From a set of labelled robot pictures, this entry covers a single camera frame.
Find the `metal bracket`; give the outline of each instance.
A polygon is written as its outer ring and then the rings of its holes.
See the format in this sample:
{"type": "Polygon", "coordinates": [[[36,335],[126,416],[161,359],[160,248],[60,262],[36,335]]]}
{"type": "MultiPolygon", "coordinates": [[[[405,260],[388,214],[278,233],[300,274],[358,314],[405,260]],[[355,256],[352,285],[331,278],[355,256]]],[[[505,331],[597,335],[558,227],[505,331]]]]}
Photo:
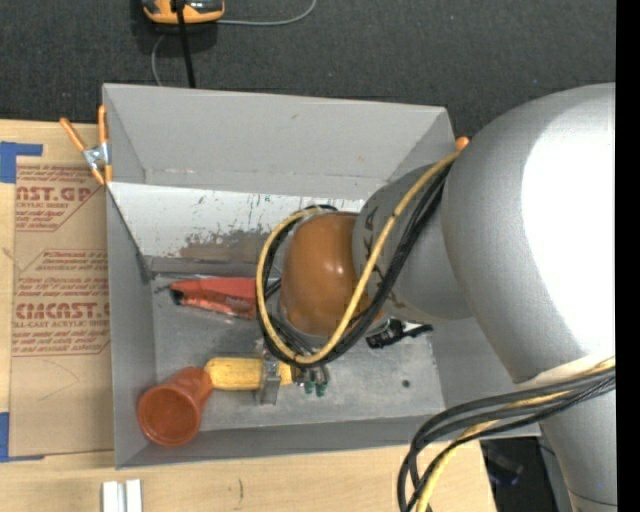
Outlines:
{"type": "Polygon", "coordinates": [[[278,375],[279,361],[270,355],[265,356],[262,362],[262,375],[260,377],[260,389],[258,397],[260,405],[271,404],[276,405],[278,399],[278,390],[282,378],[278,375]]]}
{"type": "Polygon", "coordinates": [[[92,169],[99,170],[105,165],[111,164],[111,148],[108,142],[103,142],[99,146],[82,150],[85,160],[92,169]]]}

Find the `wire bundle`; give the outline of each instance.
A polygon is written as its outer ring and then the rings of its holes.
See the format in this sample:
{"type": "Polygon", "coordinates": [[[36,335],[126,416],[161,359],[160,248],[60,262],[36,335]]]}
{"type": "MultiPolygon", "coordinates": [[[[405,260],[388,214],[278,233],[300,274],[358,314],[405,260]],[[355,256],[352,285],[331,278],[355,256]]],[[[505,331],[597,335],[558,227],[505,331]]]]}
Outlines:
{"type": "Polygon", "coordinates": [[[435,484],[445,465],[464,443],[506,432],[544,420],[574,405],[615,389],[615,360],[610,359],[581,376],[547,386],[484,398],[452,407],[420,427],[415,434],[398,475],[397,494],[401,512],[425,512],[435,484]],[[418,455],[433,441],[462,429],[463,432],[443,450],[420,475],[418,455]],[[407,500],[407,479],[414,491],[407,500]]]}
{"type": "Polygon", "coordinates": [[[360,277],[338,328],[327,343],[317,352],[305,350],[304,347],[302,347],[301,350],[300,340],[296,339],[296,333],[282,322],[278,322],[269,314],[266,308],[265,297],[273,293],[274,285],[269,285],[269,273],[273,266],[273,260],[280,244],[297,223],[307,218],[309,215],[316,214],[318,209],[326,209],[326,207],[310,207],[309,209],[297,212],[286,219],[271,233],[263,247],[262,254],[258,262],[256,291],[259,313],[258,322],[264,334],[265,344],[275,357],[298,368],[313,368],[321,366],[340,357],[347,350],[353,347],[367,332],[382,309],[393,285],[400,275],[400,271],[402,270],[404,263],[409,257],[411,249],[439,205],[446,176],[451,168],[451,164],[458,154],[459,152],[453,153],[430,167],[400,200],[376,240],[367,264],[362,272],[362,276],[360,277]],[[389,233],[393,229],[397,219],[409,205],[410,201],[413,200],[421,191],[422,196],[409,218],[397,249],[394,252],[394,256],[389,264],[389,268],[380,282],[371,304],[359,315],[353,317],[353,313],[360,301],[360,298],[362,297],[362,294],[364,293],[364,288],[373,272],[373,268],[380,253],[382,252],[389,233]]]}
{"type": "MultiPolygon", "coordinates": [[[[293,18],[289,18],[285,20],[252,21],[252,20],[222,19],[222,20],[217,20],[216,24],[236,25],[236,26],[245,26],[245,27],[281,27],[284,25],[291,25],[292,23],[296,23],[300,20],[303,20],[307,16],[309,16],[309,14],[311,14],[311,12],[315,9],[316,3],[317,3],[317,0],[311,0],[311,4],[309,5],[306,11],[304,11],[302,14],[299,14],[298,16],[294,16],[293,18]]],[[[196,87],[196,79],[193,73],[191,50],[189,49],[189,41],[187,39],[186,25],[184,22],[184,13],[182,11],[185,5],[186,3],[184,3],[183,1],[182,6],[177,10],[177,16],[178,16],[180,38],[182,41],[182,47],[183,47],[183,53],[184,53],[184,61],[185,61],[185,66],[187,68],[187,79],[189,81],[189,87],[193,89],[196,87]]],[[[162,43],[162,41],[164,41],[165,35],[166,34],[163,34],[157,39],[157,41],[153,45],[153,49],[151,50],[151,71],[153,73],[153,78],[155,79],[156,84],[158,84],[160,87],[163,87],[164,84],[162,83],[162,80],[160,80],[160,76],[158,75],[158,70],[156,66],[156,55],[157,55],[160,44],[162,43]]]]}

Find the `metal clamp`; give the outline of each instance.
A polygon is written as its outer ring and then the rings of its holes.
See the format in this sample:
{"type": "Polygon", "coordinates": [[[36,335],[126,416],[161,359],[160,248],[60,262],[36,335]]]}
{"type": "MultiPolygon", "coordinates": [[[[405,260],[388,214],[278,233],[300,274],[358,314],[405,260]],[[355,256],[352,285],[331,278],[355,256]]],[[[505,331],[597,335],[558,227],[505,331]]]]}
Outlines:
{"type": "Polygon", "coordinates": [[[278,366],[279,361],[277,359],[274,359],[271,354],[265,355],[262,362],[260,389],[258,390],[260,405],[276,405],[278,390],[280,389],[280,382],[282,381],[282,378],[278,375],[278,366]]]}
{"type": "Polygon", "coordinates": [[[66,117],[60,118],[60,125],[67,132],[67,135],[69,135],[72,144],[84,156],[89,167],[91,167],[91,174],[96,181],[100,183],[100,185],[104,185],[105,181],[111,181],[113,178],[113,169],[111,168],[111,148],[107,127],[107,112],[104,105],[98,109],[98,136],[100,145],[96,147],[90,148],[87,146],[78,131],[66,117]],[[100,172],[101,169],[104,169],[104,176],[100,172]]]}

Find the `small black connector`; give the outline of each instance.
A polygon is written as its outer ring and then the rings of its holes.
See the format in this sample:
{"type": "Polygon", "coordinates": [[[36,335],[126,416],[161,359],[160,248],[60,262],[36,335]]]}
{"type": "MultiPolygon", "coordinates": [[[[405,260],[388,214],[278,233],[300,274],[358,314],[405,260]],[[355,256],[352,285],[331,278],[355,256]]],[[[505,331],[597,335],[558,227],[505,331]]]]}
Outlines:
{"type": "Polygon", "coordinates": [[[415,338],[423,332],[430,331],[433,331],[433,327],[431,325],[421,325],[420,327],[405,331],[404,324],[400,320],[392,318],[389,320],[389,324],[384,331],[374,334],[373,336],[367,336],[366,340],[369,347],[373,349],[381,349],[388,347],[389,345],[393,345],[394,343],[398,343],[407,336],[415,338]]]}

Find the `blue tape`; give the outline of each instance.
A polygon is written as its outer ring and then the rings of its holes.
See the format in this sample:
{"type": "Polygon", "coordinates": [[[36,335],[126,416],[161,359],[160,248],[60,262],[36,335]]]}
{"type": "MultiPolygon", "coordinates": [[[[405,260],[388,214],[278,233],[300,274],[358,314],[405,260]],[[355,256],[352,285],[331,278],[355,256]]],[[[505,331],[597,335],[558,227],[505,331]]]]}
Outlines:
{"type": "Polygon", "coordinates": [[[34,457],[9,457],[9,413],[0,412],[0,464],[19,460],[39,460],[40,455],[34,457]]]}
{"type": "Polygon", "coordinates": [[[9,413],[0,413],[0,461],[9,456],[9,413]]]}
{"type": "Polygon", "coordinates": [[[0,142],[0,183],[16,182],[18,156],[42,156],[42,144],[0,142]]]}

